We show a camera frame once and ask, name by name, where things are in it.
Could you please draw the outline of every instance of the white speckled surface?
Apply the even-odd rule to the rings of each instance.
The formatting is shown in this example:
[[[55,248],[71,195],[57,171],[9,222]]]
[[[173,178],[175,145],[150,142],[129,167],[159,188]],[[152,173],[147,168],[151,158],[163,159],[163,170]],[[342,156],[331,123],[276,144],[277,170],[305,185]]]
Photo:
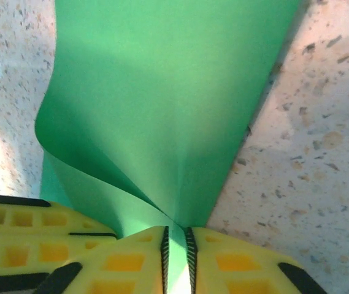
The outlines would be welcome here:
[[[349,294],[349,0],[305,9],[209,227],[292,255]],[[52,0],[0,0],[0,194],[39,194],[34,118],[54,47]]]

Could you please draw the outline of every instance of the black rubber strip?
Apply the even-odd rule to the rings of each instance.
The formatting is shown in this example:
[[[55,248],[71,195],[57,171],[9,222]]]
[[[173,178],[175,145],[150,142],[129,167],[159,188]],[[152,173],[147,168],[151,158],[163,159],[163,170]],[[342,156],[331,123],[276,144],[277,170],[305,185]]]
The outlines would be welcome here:
[[[161,241],[162,290],[167,293],[167,276],[169,272],[169,227],[165,227]]]
[[[48,273],[36,273],[0,276],[0,293],[35,289],[48,275]]]
[[[72,262],[54,270],[33,294],[62,294],[82,270],[80,262]]]
[[[2,196],[2,195],[0,195],[0,204],[51,207],[50,202],[45,201],[43,199],[32,199],[32,198]]]
[[[192,228],[187,228],[186,233],[186,246],[189,267],[189,277],[191,281],[191,294],[196,294],[196,275],[198,270],[198,245],[193,235]]]
[[[327,294],[327,292],[302,268],[284,262],[279,263],[278,266],[301,294]]]
[[[114,233],[77,233],[77,232],[71,232],[69,233],[69,236],[97,236],[97,237],[114,237],[117,238],[117,235]]]

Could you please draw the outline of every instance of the speckled floor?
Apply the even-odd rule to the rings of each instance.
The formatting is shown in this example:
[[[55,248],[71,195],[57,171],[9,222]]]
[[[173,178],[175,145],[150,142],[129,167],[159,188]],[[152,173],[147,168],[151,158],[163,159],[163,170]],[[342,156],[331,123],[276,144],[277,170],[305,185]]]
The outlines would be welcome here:
[[[209,227],[349,294],[349,0],[305,1],[296,23]],[[39,195],[34,118],[54,48],[52,0],[0,0],[0,194]]]

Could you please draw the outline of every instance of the black plastic edge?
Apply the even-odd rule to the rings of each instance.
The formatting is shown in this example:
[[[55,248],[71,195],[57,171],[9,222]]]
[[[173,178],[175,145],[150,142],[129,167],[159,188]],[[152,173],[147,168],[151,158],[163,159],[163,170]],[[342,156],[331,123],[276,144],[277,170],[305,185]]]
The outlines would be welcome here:
[[[78,232],[70,232],[69,236],[95,236],[95,237],[114,237],[117,239],[117,235],[114,233],[78,233]]]
[[[327,294],[304,269],[285,262],[279,263],[278,266],[301,294]]]
[[[62,294],[82,270],[80,262],[72,262],[54,270],[33,294]]]
[[[35,273],[0,276],[0,293],[35,289],[48,275],[48,273]]]
[[[35,206],[35,207],[51,207],[50,202],[45,201],[43,199],[2,196],[2,195],[0,195],[0,204]]]
[[[196,275],[198,270],[198,245],[193,235],[192,228],[187,228],[186,238],[186,257],[188,259],[189,277],[191,282],[191,294],[196,294]]]
[[[167,277],[169,274],[169,227],[165,227],[161,241],[162,290],[167,293]]]

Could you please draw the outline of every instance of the green sheet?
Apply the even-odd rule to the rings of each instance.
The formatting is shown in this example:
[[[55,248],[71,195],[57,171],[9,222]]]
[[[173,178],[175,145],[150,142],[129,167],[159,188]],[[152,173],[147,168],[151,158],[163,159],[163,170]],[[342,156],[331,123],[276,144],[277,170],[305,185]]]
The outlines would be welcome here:
[[[41,198],[119,236],[170,225],[173,286],[181,228],[207,222],[298,2],[57,0]]]

